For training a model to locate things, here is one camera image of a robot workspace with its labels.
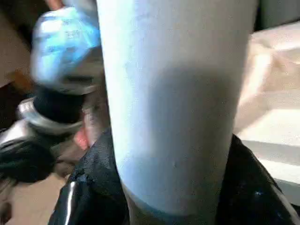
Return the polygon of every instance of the white cylinder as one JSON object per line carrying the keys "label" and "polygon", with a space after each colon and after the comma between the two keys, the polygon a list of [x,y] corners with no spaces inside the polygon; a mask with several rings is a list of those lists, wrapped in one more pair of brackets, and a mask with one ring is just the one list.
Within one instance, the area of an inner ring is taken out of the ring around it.
{"label": "white cylinder", "polygon": [[214,224],[255,0],[97,3],[131,224]]}

